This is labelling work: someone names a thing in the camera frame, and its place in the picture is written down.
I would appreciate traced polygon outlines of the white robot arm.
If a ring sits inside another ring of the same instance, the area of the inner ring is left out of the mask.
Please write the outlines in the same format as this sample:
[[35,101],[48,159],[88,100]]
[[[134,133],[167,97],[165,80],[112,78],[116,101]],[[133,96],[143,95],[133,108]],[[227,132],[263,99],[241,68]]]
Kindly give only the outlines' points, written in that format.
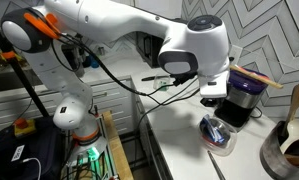
[[94,56],[81,37],[99,43],[132,32],[159,37],[163,43],[157,62],[165,72],[173,76],[195,74],[204,98],[227,95],[228,37],[224,22],[213,15],[183,22],[112,0],[45,0],[41,6],[5,14],[1,29],[23,52],[45,87],[62,94],[54,124],[71,130],[79,147],[105,142],[96,117],[89,111],[92,89],[68,67],[62,54],[62,45],[70,42]]

